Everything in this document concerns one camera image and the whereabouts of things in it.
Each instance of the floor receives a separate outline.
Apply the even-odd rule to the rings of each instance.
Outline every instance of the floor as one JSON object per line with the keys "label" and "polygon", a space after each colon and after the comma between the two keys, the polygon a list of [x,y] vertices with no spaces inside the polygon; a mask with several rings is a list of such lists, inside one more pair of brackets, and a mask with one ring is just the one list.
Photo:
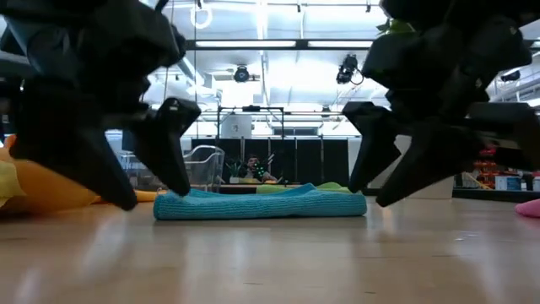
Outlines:
{"label": "floor", "polygon": [[0,302],[540,303],[540,220],[408,200],[362,218],[155,222],[94,206],[0,225]]}

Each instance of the green towel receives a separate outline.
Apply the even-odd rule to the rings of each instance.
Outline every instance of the green towel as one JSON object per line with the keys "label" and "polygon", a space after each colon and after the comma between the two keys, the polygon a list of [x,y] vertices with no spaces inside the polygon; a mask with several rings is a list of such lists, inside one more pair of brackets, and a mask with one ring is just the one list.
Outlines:
{"label": "green towel", "polygon": [[[285,187],[283,185],[261,185],[256,188],[257,194],[265,194],[265,193],[280,193],[286,190],[289,190],[290,187]],[[351,192],[348,190],[347,187],[342,187],[340,184],[336,182],[326,182],[319,186],[317,186],[317,190],[321,191],[330,191],[330,192],[337,192],[337,193],[346,193],[351,194]]]}

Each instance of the blue towel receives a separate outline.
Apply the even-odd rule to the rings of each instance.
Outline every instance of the blue towel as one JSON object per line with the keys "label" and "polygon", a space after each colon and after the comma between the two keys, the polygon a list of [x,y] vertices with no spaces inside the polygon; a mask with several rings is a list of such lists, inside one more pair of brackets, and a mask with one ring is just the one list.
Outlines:
{"label": "blue towel", "polygon": [[312,184],[269,194],[219,194],[192,189],[183,198],[168,192],[159,195],[154,204],[156,220],[360,216],[365,212],[364,195],[320,191]]}

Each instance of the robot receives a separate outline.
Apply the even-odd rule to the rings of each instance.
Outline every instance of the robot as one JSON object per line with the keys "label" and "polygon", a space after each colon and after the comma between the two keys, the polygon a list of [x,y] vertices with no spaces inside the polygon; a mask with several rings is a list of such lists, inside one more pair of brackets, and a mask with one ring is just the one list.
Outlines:
{"label": "robot", "polygon": [[[130,210],[137,200],[105,139],[105,130],[122,129],[135,138],[135,155],[170,190],[186,195],[179,137],[201,111],[175,98],[157,111],[140,101],[147,76],[185,55],[185,39],[161,13],[166,4],[4,0],[2,50],[30,63],[1,62],[0,97],[9,102],[18,134],[10,154]],[[539,3],[382,0],[381,6],[415,31],[378,38],[362,67],[366,78],[389,89],[391,111],[354,102],[343,109],[363,134],[351,191],[366,187],[399,157],[398,134],[412,135],[412,144],[381,189],[382,206],[471,169],[487,145],[498,147],[502,165],[539,169],[534,110],[488,103],[485,93],[499,71],[531,62],[519,27],[540,19]]]}

